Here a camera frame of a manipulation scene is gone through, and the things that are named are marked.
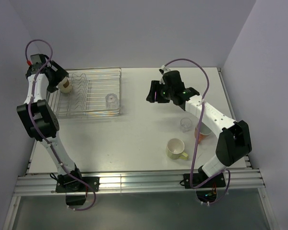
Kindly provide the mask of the large clear glass cup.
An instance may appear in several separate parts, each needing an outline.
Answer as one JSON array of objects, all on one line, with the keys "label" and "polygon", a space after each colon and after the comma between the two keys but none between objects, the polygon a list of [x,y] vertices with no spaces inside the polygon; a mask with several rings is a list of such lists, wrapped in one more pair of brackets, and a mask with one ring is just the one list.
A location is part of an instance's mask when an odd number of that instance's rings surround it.
[{"label": "large clear glass cup", "polygon": [[106,99],[106,108],[107,109],[118,109],[119,108],[119,100],[116,94],[109,93],[105,97]]}]

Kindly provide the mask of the pale yellow ceramic mug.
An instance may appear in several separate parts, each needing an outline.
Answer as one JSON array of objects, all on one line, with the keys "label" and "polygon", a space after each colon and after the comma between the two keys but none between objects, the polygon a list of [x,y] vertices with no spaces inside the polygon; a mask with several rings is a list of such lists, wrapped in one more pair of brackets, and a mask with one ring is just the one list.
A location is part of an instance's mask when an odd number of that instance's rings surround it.
[{"label": "pale yellow ceramic mug", "polygon": [[166,155],[172,160],[187,160],[189,158],[188,154],[185,153],[184,142],[178,138],[173,138],[168,141]]}]

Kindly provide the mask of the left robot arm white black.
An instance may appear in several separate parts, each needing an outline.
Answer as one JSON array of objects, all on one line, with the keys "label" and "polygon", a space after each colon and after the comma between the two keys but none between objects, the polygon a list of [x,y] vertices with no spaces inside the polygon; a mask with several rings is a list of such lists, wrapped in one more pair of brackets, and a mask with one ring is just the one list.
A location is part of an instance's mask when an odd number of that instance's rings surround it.
[{"label": "left robot arm white black", "polygon": [[47,93],[70,93],[72,84],[68,72],[47,55],[35,54],[28,62],[26,79],[29,83],[25,102],[17,106],[17,114],[29,137],[40,142],[56,165],[58,174],[51,174],[57,186],[67,192],[77,192],[84,179],[67,154],[59,137],[59,122],[47,101]]}]

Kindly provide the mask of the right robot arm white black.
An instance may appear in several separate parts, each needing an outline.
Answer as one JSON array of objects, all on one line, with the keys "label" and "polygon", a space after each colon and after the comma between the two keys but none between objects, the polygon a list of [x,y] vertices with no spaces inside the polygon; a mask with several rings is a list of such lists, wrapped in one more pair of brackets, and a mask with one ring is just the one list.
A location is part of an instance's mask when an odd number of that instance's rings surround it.
[{"label": "right robot arm white black", "polygon": [[208,187],[216,176],[252,151],[249,126],[218,111],[194,88],[186,88],[179,71],[163,67],[160,73],[161,80],[151,82],[146,100],[159,104],[173,102],[197,117],[199,127],[205,124],[217,137],[215,155],[198,169],[199,184]]}]

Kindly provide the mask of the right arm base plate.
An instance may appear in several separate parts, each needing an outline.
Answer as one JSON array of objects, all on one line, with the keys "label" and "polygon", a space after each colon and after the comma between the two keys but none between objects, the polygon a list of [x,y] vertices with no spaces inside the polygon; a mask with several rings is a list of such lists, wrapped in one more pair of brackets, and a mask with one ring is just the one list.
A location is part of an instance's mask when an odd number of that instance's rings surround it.
[{"label": "right arm base plate", "polygon": [[[193,187],[198,186],[199,184],[204,182],[207,178],[208,177],[205,174],[194,173],[193,174],[193,178],[192,178]],[[191,189],[191,186],[190,186],[190,174],[189,173],[183,174],[183,179],[180,181],[180,185],[183,186],[185,189]],[[214,178],[210,179],[208,182],[206,182],[205,184],[203,184],[199,188],[213,188],[213,187],[216,187],[216,188],[224,188],[224,187],[226,187],[226,182],[225,182],[225,178],[224,178],[224,174],[223,173],[221,173],[221,174],[215,176]]]}]

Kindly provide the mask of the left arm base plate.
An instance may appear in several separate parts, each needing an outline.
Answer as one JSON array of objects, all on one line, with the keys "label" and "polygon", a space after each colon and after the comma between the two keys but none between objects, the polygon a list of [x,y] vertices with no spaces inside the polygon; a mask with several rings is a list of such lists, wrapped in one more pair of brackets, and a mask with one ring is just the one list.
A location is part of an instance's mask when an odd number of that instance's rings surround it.
[{"label": "left arm base plate", "polygon": [[87,187],[85,184],[71,179],[68,182],[61,184],[57,183],[55,192],[56,193],[72,193],[72,192],[97,192],[99,190],[99,180],[100,178],[97,176],[88,176],[83,177],[82,181],[86,184],[88,184],[89,187]]}]

